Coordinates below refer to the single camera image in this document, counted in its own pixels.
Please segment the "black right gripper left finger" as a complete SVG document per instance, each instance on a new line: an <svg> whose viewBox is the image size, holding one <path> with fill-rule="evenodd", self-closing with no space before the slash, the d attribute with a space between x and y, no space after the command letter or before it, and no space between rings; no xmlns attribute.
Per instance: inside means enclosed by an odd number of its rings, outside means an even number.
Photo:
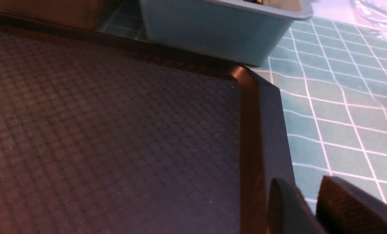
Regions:
<svg viewBox="0 0 387 234"><path fill-rule="evenodd" d="M272 179L269 190L268 234L325 234L301 191L294 183Z"/></svg>

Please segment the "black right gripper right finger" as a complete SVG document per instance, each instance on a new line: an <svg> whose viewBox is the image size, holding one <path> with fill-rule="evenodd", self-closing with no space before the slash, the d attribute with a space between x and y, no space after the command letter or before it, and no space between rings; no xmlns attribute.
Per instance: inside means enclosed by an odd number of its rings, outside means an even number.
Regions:
<svg viewBox="0 0 387 234"><path fill-rule="evenodd" d="M387 204L337 176L324 176L316 218L329 234L387 234Z"/></svg>

